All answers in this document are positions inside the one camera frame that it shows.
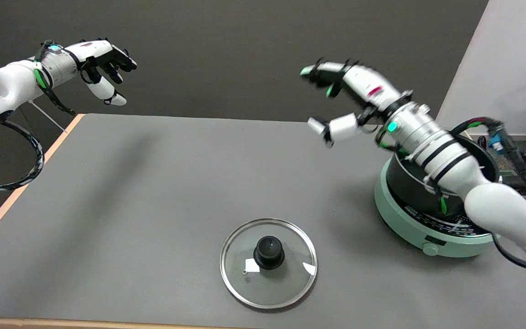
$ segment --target mint green cooker base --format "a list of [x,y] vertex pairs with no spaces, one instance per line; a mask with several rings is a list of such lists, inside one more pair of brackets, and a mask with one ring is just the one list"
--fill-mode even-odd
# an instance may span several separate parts
[[[411,218],[397,205],[387,186],[386,173],[390,161],[389,159],[385,163],[374,186],[374,202],[384,221],[395,233],[429,256],[472,257],[482,254],[486,248],[493,245],[490,234],[478,237],[454,237],[434,231]],[[445,245],[427,241],[428,235],[445,241]]]

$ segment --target blue connector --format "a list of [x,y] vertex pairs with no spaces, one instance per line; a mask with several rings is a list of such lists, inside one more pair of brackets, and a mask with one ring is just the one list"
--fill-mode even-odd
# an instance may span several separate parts
[[503,147],[503,140],[500,138],[498,133],[490,138],[489,146],[498,154],[500,155],[505,154],[505,148]]

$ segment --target white zip tie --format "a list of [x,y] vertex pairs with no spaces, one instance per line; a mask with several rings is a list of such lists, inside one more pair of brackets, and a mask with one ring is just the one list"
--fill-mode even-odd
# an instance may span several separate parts
[[37,106],[33,101],[28,101],[28,102],[32,104],[32,106],[37,108],[40,112],[42,112],[43,115],[46,115],[46,118],[50,119],[50,121],[52,121],[54,125],[56,125],[56,127],[60,128],[63,132],[67,133],[67,131],[61,125],[58,125],[58,122],[54,121],[54,119],[52,119],[52,117],[48,115],[48,113],[44,112],[44,110],[42,110],[39,106]]

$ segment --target wooden table edge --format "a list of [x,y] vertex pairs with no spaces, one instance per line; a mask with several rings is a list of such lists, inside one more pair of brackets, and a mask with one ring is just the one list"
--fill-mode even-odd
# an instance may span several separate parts
[[[84,114],[77,114],[77,116],[74,117],[74,119],[71,121],[71,123],[66,127],[66,133],[62,133],[56,141],[50,146],[48,151],[46,151],[46,154],[44,155],[44,163],[52,157],[52,154],[56,152],[58,147],[60,147],[60,144],[64,142],[68,134],[74,129],[74,127],[77,125],[79,121],[81,121],[82,117],[84,117]],[[16,189],[12,192],[12,194],[7,198],[7,200],[4,202],[4,204],[0,207],[0,220],[3,218],[5,213],[11,208],[13,203],[19,198],[19,196],[23,193],[23,191],[26,189],[27,185],[20,187],[19,189]]]
[[119,323],[82,320],[48,320],[37,318],[0,318],[0,329],[222,329],[171,324]]

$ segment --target table surface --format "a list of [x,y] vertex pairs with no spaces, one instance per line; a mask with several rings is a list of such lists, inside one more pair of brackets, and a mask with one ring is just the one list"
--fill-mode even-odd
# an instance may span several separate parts
[[[526,271],[493,249],[428,257],[379,217],[389,154],[305,123],[86,115],[0,220],[0,317],[249,328],[526,328]],[[282,312],[219,271],[228,234],[282,218],[318,277]]]

